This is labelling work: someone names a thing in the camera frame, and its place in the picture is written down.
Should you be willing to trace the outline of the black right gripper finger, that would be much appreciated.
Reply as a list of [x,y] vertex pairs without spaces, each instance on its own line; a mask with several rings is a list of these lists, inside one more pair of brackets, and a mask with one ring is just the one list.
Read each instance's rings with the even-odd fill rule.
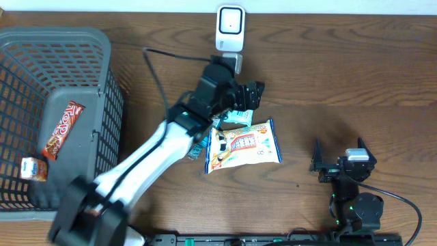
[[363,139],[361,137],[358,138],[357,140],[357,144],[358,144],[358,148],[360,149],[364,149],[367,153],[367,160],[370,163],[377,163],[377,159],[375,158],[375,156],[371,153],[371,151],[368,149],[368,147],[365,145],[365,142],[363,141]]
[[319,172],[322,168],[323,168],[322,147],[319,139],[316,139],[313,156],[309,166],[309,171]]

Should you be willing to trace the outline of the mint green wipes pack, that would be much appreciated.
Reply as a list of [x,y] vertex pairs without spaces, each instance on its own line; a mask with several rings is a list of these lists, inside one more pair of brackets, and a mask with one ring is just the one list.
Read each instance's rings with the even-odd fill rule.
[[228,111],[225,119],[226,123],[241,124],[245,126],[251,126],[253,120],[253,110],[246,111]]

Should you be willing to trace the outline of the teal mouthwash bottle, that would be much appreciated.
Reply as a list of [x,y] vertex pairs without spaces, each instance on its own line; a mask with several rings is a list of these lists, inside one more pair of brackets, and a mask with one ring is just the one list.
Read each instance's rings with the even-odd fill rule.
[[[225,118],[225,115],[214,118],[211,129],[219,129]],[[194,147],[188,152],[188,158],[190,160],[196,160],[199,158],[202,150],[208,145],[208,137],[209,133],[206,133],[206,136],[199,143],[196,143]]]

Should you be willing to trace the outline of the yellow snack bag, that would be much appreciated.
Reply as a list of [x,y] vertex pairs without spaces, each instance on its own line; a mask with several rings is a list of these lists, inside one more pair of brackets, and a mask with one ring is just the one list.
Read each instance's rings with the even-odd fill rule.
[[209,132],[206,174],[241,165],[281,162],[281,150],[275,135],[273,119],[226,131],[212,128]]

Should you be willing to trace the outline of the red chocolate bar wrapper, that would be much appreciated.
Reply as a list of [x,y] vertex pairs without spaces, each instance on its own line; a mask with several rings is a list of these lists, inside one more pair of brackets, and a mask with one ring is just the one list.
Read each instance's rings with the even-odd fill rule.
[[57,159],[63,144],[84,109],[85,106],[72,100],[68,103],[55,130],[42,149],[43,156],[52,161]]

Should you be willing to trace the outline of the small orange carton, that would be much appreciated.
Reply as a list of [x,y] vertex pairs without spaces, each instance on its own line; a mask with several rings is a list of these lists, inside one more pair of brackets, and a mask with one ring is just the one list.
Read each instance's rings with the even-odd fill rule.
[[47,176],[47,163],[33,157],[26,157],[22,159],[20,164],[21,179],[46,182]]

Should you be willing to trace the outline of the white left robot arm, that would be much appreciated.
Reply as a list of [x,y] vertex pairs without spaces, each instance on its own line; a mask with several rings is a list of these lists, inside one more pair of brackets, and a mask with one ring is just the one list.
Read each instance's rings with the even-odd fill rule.
[[228,57],[211,57],[196,89],[166,110],[156,132],[117,167],[88,182],[75,178],[66,189],[48,240],[55,245],[144,245],[129,217],[153,182],[182,159],[212,126],[231,110],[259,107],[264,84],[240,85]]

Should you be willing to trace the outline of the white barcode scanner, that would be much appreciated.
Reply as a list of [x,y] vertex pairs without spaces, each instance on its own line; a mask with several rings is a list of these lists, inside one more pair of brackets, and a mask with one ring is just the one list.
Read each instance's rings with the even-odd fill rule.
[[246,12],[238,5],[222,5],[217,10],[216,49],[238,53],[244,46]]

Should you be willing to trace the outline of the grey plastic basket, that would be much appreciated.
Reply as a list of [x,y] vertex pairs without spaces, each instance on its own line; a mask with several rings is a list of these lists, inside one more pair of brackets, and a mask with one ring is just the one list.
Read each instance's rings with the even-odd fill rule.
[[[89,27],[1,30],[1,220],[51,220],[66,187],[117,165],[124,99],[111,44]],[[44,182],[23,180],[26,157],[42,159],[70,102],[84,106]]]

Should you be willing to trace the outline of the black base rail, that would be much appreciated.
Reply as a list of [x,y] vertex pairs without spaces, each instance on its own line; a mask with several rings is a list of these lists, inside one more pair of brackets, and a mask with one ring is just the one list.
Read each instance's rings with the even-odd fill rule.
[[309,235],[309,234],[292,234],[268,235],[268,236],[177,236],[174,234],[157,234],[148,236],[145,242],[146,246],[262,246],[262,245],[374,245],[374,246],[402,246],[403,242],[400,236],[383,234],[383,235],[343,235],[338,240],[329,236]]

